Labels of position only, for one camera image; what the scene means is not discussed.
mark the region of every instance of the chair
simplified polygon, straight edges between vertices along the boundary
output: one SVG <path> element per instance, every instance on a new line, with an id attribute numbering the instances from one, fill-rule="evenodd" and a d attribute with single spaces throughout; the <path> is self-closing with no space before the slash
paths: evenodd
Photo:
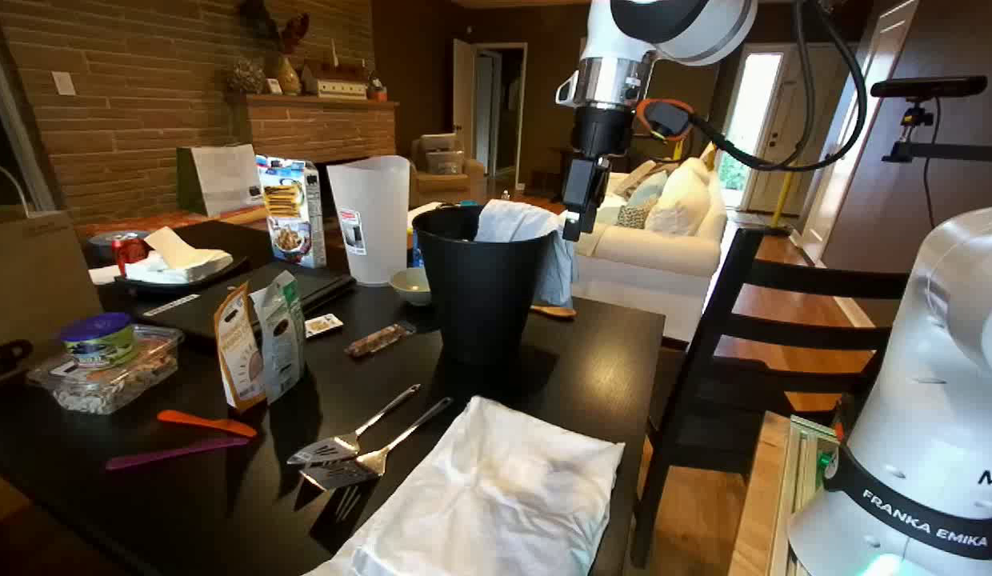
<path id="1" fill-rule="evenodd" d="M 778 299 L 790 290 L 790 299 L 872 299 L 895 305 L 909 274 L 765 261 L 755 259 L 765 235 L 752 227 L 736 229 L 663 414 L 650 414 L 652 462 L 641 486 L 632 544 L 638 566 L 646 566 L 657 510 L 673 465 L 749 474 L 765 410 L 825 418 L 836 402 L 800 406 L 798 393 L 852 393 L 863 401 L 881 371 L 889 327 L 825 327 L 775 321 L 775 314 L 752 317 L 743 311 L 738 293 L 752 286 L 772 288 Z M 769 349 L 795 349 L 795 356 L 798 349 L 812 349 L 812 359 L 817 353 L 858 353 L 861 368 L 847 371 L 845 359 L 845 371 L 781 371 L 759 359 L 723 356 L 747 340 Z"/>
<path id="2" fill-rule="evenodd" d="M 430 206 L 430 201 L 463 201 L 463 199 L 486 199 L 486 174 L 477 161 L 463 157 L 462 151 L 438 142 L 438 134 L 415 137 L 409 143 L 409 206 Z M 451 161 L 435 171 L 435 157 L 430 154 L 448 154 Z"/>

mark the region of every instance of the living room sofa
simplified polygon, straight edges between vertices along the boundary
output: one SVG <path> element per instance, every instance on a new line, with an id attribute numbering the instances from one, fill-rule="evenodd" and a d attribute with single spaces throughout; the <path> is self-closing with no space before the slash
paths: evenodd
<path id="1" fill-rule="evenodd" d="M 627 227 L 620 222 L 644 183 L 652 190 L 663 183 L 663 193 L 646 224 Z M 729 238 L 714 151 L 644 183 L 634 187 L 627 174 L 610 177 L 596 229 L 576 242 L 573 293 L 657 311 L 666 317 L 666 340 L 692 343 Z"/>

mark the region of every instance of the cup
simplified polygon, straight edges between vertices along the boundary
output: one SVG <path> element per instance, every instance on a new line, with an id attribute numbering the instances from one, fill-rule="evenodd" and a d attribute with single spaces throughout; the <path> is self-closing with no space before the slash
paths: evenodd
<path id="1" fill-rule="evenodd" d="M 326 174 L 353 279 L 388 286 L 407 269 L 409 161 L 371 157 Z"/>
<path id="2" fill-rule="evenodd" d="M 477 242 L 480 206 L 420 213 L 413 229 L 438 308 L 445 356 L 463 364 L 513 362 L 554 235 Z"/>

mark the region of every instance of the black table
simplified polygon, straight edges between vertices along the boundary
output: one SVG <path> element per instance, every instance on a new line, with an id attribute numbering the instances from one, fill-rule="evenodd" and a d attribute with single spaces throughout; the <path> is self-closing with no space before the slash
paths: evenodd
<path id="1" fill-rule="evenodd" d="M 306 347 L 306 374 L 287 398 L 243 417 L 264 430 L 249 449 L 102 470 L 112 455 L 211 435 L 161 426 L 158 410 L 232 417 L 216 356 L 183 347 L 180 374 L 116 417 L 63 414 L 39 386 L 0 386 L 0 474 L 137 573 L 302 573 L 401 486 L 455 410 L 401 444 L 392 474 L 347 517 L 337 514 L 339 498 L 302 483 L 284 457 L 319 435 L 348 433 L 420 382 L 424 393 L 371 430 L 364 444 L 383 444 L 442 393 L 455 393 L 459 406 L 490 393 L 548 423 L 627 443 L 596 560 L 596 573 L 620 573 L 663 317 L 593 302 L 578 302 L 573 322 L 532 314 L 518 364 L 470 371 L 442 359 L 433 314 L 403 308 L 392 288 L 354 288 L 330 311 L 347 327 Z M 424 332 L 364 362 L 344 356 L 354 336 L 393 321 L 413 321 Z"/>

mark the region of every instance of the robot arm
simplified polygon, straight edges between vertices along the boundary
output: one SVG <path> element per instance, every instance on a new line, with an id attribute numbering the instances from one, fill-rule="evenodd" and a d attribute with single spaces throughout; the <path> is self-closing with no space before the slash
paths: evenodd
<path id="1" fill-rule="evenodd" d="M 567 238 L 593 229 L 610 154 L 632 143 L 632 110 L 646 96 L 652 62 L 703 68 L 752 29 L 755 0 L 593 0 L 578 71 L 557 106 L 576 110 L 564 183 Z"/>

